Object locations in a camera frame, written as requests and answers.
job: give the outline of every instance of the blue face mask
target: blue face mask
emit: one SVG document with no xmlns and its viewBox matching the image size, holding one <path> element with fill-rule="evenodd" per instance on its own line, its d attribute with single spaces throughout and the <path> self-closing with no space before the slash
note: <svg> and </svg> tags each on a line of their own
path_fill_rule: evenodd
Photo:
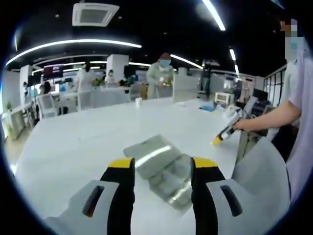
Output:
<svg viewBox="0 0 313 235">
<path fill-rule="evenodd" d="M 160 60 L 160 63 L 164 66 L 167 67 L 171 64 L 172 60 Z"/>
</svg>

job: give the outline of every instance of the white cup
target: white cup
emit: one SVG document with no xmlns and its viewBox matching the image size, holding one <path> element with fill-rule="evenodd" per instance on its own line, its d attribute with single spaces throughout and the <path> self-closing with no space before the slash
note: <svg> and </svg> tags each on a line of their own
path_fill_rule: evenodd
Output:
<svg viewBox="0 0 313 235">
<path fill-rule="evenodd" d="M 140 108 L 142 98 L 136 98 L 135 101 L 136 101 L 136 107 L 137 107 L 137 108 Z"/>
</svg>

